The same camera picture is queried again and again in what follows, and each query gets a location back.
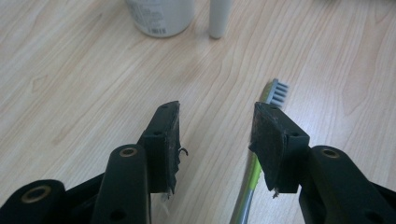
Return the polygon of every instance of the white bristles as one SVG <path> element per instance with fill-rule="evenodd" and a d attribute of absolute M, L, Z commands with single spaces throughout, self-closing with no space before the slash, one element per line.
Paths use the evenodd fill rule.
<path fill-rule="evenodd" d="M 285 103 L 286 95 L 288 94 L 289 86 L 283 83 L 280 83 L 276 78 L 272 83 L 271 90 L 268 94 L 267 104 L 275 105 L 277 107 L 282 107 Z"/>

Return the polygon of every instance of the white cylindrical container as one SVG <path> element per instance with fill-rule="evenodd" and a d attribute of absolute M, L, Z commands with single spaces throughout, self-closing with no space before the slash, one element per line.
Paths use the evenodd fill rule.
<path fill-rule="evenodd" d="M 209 35 L 215 39 L 224 36 L 233 0 L 210 0 Z"/>
<path fill-rule="evenodd" d="M 136 27 L 155 37 L 177 35 L 194 16 L 193 0 L 125 0 Z"/>

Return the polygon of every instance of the black plastic part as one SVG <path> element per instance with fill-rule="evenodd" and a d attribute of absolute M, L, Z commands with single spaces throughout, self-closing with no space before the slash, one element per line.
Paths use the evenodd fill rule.
<path fill-rule="evenodd" d="M 299 202 L 305 224 L 324 223 L 326 209 L 321 200 L 315 200 L 315 198 L 312 198 L 310 194 L 305 192 L 305 189 L 301 189 Z"/>
<path fill-rule="evenodd" d="M 313 147 L 307 166 L 327 211 L 325 223 L 396 223 L 396 212 L 343 151 Z"/>
<path fill-rule="evenodd" d="M 396 211 L 396 192 L 372 183 L 387 203 Z"/>
<path fill-rule="evenodd" d="M 38 180 L 15 191 L 0 209 L 0 223 L 64 223 L 64 184 Z"/>
<path fill-rule="evenodd" d="M 111 153 L 92 224 L 150 223 L 146 161 L 146 150 L 139 145 L 119 147 Z"/>
<path fill-rule="evenodd" d="M 296 193 L 309 136 L 279 108 L 256 103 L 250 150 L 256 153 L 269 190 Z"/>
<path fill-rule="evenodd" d="M 98 175 L 66 192 L 67 223 L 90 223 L 103 176 Z"/>
<path fill-rule="evenodd" d="M 181 148 L 178 124 L 179 103 L 161 105 L 155 112 L 138 145 L 147 151 L 149 191 L 175 193 L 176 177 Z"/>

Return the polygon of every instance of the wood grain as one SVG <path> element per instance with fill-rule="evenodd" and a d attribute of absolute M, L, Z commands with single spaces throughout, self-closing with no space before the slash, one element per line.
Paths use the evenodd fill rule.
<path fill-rule="evenodd" d="M 343 149 L 396 190 L 396 3 L 234 1 L 220 40 L 209 1 L 192 24 L 156 39 L 124 1 L 0 1 L 0 203 L 54 178 L 71 187 L 135 143 L 157 106 L 179 100 L 177 193 L 153 195 L 154 223 L 228 223 L 243 179 L 254 102 L 278 77 L 285 112 L 311 146 Z M 249 223 L 303 223 L 298 195 L 272 200 L 263 178 Z"/>

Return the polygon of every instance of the wooden table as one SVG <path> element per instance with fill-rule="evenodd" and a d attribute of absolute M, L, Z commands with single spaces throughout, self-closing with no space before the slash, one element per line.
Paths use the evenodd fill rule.
<path fill-rule="evenodd" d="M 122 0 L 0 1 L 0 202 L 37 179 L 67 189 L 135 143 L 156 108 L 179 100 L 176 194 L 154 223 L 228 223 L 245 172 L 253 105 L 274 77 L 310 146 L 343 149 L 396 190 L 396 2 L 234 1 L 222 39 L 209 1 L 180 35 L 141 34 Z M 249 223 L 302 223 L 298 195 L 263 178 Z"/>

